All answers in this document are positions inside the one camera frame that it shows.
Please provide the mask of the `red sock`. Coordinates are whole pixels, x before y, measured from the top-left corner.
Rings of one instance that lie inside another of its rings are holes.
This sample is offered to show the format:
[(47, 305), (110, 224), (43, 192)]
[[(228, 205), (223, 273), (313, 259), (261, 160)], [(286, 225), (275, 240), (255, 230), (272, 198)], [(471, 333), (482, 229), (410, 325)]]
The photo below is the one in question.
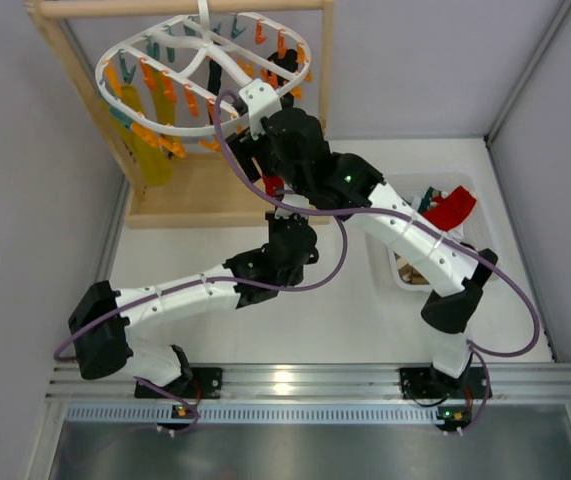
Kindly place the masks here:
[(284, 190), (284, 182), (278, 175), (262, 175), (265, 193), (272, 198), (281, 195)]
[(461, 226), (474, 211), (477, 199), (463, 186), (458, 186), (436, 208), (423, 213), (423, 217), (442, 231), (449, 232)]

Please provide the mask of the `black dotted sock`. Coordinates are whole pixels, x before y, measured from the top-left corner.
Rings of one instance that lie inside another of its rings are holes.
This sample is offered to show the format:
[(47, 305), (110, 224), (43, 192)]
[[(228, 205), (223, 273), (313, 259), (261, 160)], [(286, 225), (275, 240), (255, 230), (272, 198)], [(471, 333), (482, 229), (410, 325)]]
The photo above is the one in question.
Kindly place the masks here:
[(208, 83), (207, 90), (217, 98), (222, 84), (222, 67), (213, 59), (208, 61)]

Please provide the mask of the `mustard yellow sock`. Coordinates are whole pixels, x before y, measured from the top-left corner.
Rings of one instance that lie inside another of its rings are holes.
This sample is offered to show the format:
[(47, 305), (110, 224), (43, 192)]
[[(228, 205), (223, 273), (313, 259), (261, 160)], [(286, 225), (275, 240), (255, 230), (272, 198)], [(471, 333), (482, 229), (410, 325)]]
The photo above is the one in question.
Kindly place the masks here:
[(98, 101), (98, 111), (101, 135), (123, 174), (132, 179), (137, 174), (137, 166), (127, 143), (127, 131), (110, 112), (110, 105), (102, 98)]
[[(137, 114), (145, 115), (144, 108), (137, 89), (132, 85), (121, 85), (121, 100)], [(151, 135), (143, 127), (132, 121), (129, 128), (130, 149), (136, 159), (141, 173), (150, 187), (159, 187), (167, 184), (172, 175), (169, 159), (159, 148), (147, 142)]]

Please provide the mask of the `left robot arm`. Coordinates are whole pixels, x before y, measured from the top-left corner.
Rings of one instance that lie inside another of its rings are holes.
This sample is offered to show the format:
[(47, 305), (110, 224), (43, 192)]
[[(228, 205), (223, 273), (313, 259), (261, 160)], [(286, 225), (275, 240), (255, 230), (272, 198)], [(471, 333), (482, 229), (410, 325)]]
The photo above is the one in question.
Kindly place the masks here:
[(136, 377), (140, 398), (188, 389), (194, 375), (184, 350), (157, 344), (148, 333), (193, 315), (271, 300), (280, 288), (299, 285), (305, 266), (318, 260), (317, 235), (306, 218), (269, 213), (266, 220), (266, 244), (203, 273), (136, 289), (115, 290), (107, 281), (90, 286), (68, 321), (82, 379)]

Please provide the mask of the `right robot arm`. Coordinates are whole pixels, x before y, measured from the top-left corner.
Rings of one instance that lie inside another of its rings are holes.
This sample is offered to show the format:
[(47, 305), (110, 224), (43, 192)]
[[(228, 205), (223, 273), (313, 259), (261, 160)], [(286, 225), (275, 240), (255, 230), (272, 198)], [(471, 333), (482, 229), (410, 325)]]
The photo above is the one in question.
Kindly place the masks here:
[(467, 326), (497, 263), (496, 254), (452, 240), (396, 192), (364, 158), (331, 150), (319, 121), (299, 108), (223, 139), (223, 152), (247, 186), (261, 173), (283, 180), (290, 193), (255, 193), (276, 212), (332, 216), (373, 236), (428, 280), (420, 315), (426, 325), (432, 377), (443, 392), (459, 389), (471, 363)]

